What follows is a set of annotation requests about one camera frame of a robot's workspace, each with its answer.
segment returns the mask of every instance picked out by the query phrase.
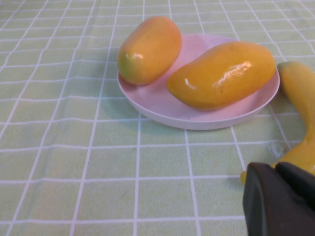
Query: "toy banana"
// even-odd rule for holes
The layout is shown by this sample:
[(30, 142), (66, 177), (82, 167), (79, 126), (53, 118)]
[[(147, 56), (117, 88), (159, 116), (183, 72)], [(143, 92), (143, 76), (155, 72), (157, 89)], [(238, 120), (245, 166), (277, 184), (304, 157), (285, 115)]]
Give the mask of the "toy banana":
[[(294, 61), (281, 62), (277, 69), (281, 90), (299, 112), (307, 132), (301, 143), (271, 166), (289, 162), (315, 175), (315, 73)], [(246, 171), (241, 173), (241, 181), (245, 183)]]

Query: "banana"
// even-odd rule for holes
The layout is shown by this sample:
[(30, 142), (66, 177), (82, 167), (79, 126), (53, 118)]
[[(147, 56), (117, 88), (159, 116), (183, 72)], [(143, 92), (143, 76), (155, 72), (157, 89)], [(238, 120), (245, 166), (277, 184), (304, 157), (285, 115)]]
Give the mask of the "banana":
[[(295, 61), (281, 62), (277, 69), (281, 90), (299, 112), (307, 132), (301, 143), (271, 166), (289, 162), (315, 175), (315, 73)], [(241, 173), (241, 181), (245, 183), (246, 171)]]

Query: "mango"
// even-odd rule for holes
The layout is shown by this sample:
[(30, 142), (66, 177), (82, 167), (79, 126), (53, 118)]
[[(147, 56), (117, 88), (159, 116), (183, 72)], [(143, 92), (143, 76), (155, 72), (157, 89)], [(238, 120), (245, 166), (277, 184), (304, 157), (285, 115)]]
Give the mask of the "mango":
[(182, 35), (177, 25), (165, 16), (150, 17), (121, 45), (118, 71), (131, 84), (152, 83), (173, 65), (181, 49)]
[(240, 101), (264, 86), (275, 73), (272, 54), (263, 46), (235, 41), (215, 46), (175, 71), (168, 91), (202, 111)]

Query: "plastic fruit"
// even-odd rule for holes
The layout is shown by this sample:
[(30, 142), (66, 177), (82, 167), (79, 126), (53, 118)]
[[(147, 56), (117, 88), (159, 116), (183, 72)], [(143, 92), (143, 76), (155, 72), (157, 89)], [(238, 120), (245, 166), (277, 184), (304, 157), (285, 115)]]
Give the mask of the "plastic fruit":
[[(315, 175), (315, 73), (306, 65), (289, 61), (279, 63), (281, 90), (299, 112), (306, 127), (301, 143), (291, 149), (278, 162), (289, 162)], [(241, 174), (246, 181), (246, 171)]]
[(197, 110), (231, 105), (264, 86), (275, 72), (272, 54), (250, 42), (215, 46), (175, 71), (167, 81), (169, 92)]
[(121, 45), (118, 71), (131, 84), (149, 84), (173, 65), (181, 48), (182, 35), (176, 24), (165, 16), (150, 17)]

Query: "tablecloth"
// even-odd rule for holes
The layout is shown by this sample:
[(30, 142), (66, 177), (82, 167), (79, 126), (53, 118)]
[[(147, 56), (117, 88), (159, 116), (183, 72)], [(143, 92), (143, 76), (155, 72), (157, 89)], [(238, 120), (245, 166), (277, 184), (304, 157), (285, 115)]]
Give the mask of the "tablecloth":
[(187, 131), (140, 115), (116, 55), (152, 15), (315, 69), (313, 0), (2, 0), (0, 236), (245, 236), (251, 161), (305, 135), (279, 92), (249, 121)]

